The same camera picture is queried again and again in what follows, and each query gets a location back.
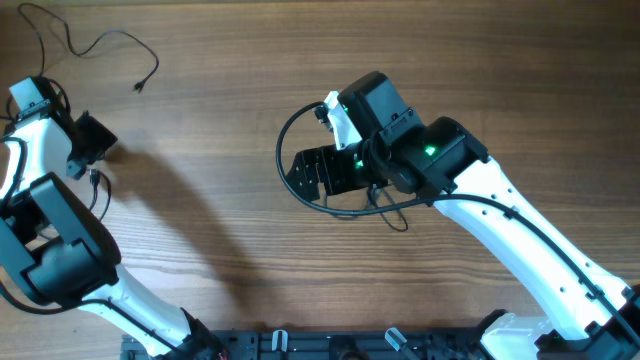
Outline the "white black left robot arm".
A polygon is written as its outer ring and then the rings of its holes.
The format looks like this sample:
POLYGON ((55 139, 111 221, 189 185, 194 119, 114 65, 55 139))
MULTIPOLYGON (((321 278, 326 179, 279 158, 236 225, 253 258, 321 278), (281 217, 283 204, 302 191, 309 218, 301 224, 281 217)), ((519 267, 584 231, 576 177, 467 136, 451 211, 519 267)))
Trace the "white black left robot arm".
POLYGON ((19 113, 1 142, 10 154, 1 188, 1 265, 31 300, 31 314, 81 310, 138 341, 153 359, 222 359, 224 345, 186 310, 166 303, 121 263, 102 221, 65 184, 104 158, 116 136, 89 113, 78 119, 59 85, 29 76, 10 88, 19 113))

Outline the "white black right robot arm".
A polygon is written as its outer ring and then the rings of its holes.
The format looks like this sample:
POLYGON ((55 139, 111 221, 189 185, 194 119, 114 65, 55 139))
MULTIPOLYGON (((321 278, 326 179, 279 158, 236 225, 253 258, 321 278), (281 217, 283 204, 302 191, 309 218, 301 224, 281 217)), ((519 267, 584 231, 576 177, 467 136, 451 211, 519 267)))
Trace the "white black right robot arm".
POLYGON ((279 176, 302 204, 365 190, 360 216, 400 212, 381 205, 387 186, 408 206, 436 208, 477 238, 542 309, 520 317, 499 309, 471 328, 433 331, 411 348, 396 329, 385 338, 408 359, 630 359, 639 352, 639 290, 576 248, 516 189, 487 148, 459 122, 425 123, 390 79, 374 71, 308 105, 333 135, 298 152, 279 176))

